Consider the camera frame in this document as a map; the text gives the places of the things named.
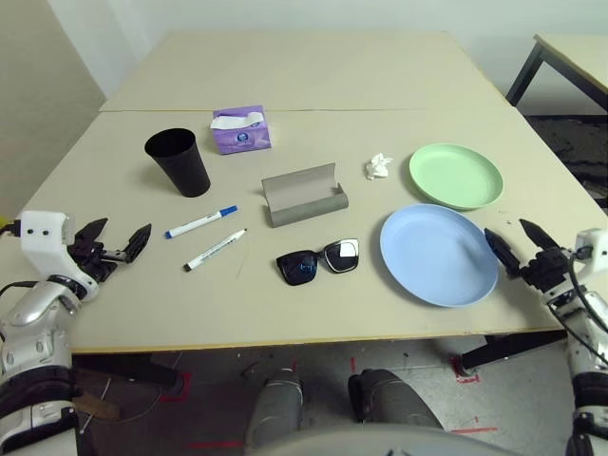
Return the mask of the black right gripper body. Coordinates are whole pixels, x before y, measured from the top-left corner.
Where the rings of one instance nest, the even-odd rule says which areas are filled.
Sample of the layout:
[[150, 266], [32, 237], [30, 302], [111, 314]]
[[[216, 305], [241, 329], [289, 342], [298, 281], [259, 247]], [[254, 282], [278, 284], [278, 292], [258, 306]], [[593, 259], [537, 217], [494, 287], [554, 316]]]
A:
[[569, 257], [560, 247], [550, 247], [536, 253], [520, 269], [521, 278], [543, 294], [566, 281]]

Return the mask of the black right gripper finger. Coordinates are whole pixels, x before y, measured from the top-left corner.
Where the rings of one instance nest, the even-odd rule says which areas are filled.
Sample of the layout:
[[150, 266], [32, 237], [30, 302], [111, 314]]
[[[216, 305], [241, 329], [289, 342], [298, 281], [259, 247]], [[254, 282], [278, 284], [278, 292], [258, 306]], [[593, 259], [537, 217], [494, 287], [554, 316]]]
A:
[[497, 233], [484, 228], [485, 240], [495, 257], [502, 263], [511, 278], [521, 276], [521, 263], [513, 254], [510, 245]]
[[520, 218], [519, 222], [527, 237], [543, 251], [561, 249], [559, 244], [536, 223], [523, 218]]

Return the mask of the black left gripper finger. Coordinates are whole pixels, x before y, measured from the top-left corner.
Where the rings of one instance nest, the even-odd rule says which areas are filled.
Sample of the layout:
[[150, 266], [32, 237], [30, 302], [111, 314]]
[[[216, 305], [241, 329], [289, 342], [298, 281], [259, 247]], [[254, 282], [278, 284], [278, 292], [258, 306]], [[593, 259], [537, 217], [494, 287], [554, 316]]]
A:
[[152, 230], [152, 224], [148, 223], [138, 229], [129, 239], [123, 249], [123, 261], [127, 264], [132, 263], [146, 246]]
[[107, 218], [99, 218], [88, 223], [75, 234], [74, 242], [70, 245], [71, 250], [103, 250], [104, 245], [97, 240], [102, 233]]

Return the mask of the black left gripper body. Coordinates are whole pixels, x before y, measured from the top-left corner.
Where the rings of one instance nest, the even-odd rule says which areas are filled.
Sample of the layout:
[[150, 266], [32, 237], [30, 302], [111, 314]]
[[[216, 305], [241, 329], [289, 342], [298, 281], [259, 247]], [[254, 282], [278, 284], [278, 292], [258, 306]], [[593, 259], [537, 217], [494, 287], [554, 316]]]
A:
[[77, 240], [67, 247], [79, 268], [96, 282], [105, 282], [116, 270], [119, 262], [126, 262], [126, 253], [107, 251], [101, 242]]

